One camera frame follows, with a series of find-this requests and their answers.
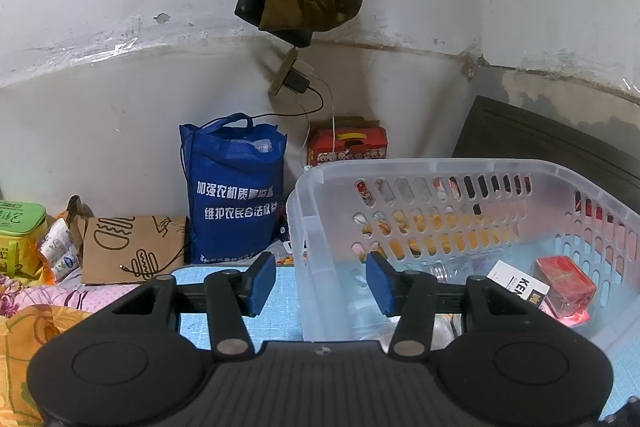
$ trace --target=hanging bag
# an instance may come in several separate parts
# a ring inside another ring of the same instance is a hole
[[[246,127],[227,126],[246,120]],[[267,248],[282,199],[287,136],[238,112],[180,126],[191,263],[221,263]]]

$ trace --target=brown paper bag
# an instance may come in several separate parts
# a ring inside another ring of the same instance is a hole
[[[145,282],[184,264],[186,217],[89,217],[82,283]]]

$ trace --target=blue table surface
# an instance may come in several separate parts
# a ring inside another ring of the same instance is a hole
[[[247,266],[234,266],[241,271]],[[178,284],[191,284],[204,281],[204,278],[225,266],[190,266],[174,272]],[[292,266],[276,268],[276,282],[267,299],[262,313],[255,318],[243,317],[246,328],[258,351],[262,341],[301,341],[300,306],[296,277]],[[182,314],[180,316],[180,334],[189,339],[196,347],[210,349],[207,319],[202,314]],[[615,380],[609,400],[602,416],[616,412],[631,395],[640,394],[640,349],[639,343],[626,346],[611,360]]]

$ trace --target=small red box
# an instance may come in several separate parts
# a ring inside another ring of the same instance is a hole
[[[533,277],[550,286],[546,299],[558,317],[585,311],[598,289],[567,256],[536,259]]]
[[[340,128],[313,131],[306,146],[306,162],[316,166],[336,160],[386,158],[386,131],[383,127]]]

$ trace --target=plastic basket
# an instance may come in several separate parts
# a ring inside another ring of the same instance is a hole
[[[363,279],[367,252],[381,249],[399,269],[500,249],[530,273],[538,257],[570,256],[598,287],[578,331],[609,354],[640,317],[640,216],[552,163],[334,162],[300,177],[287,216],[308,341],[362,339],[385,323]]]

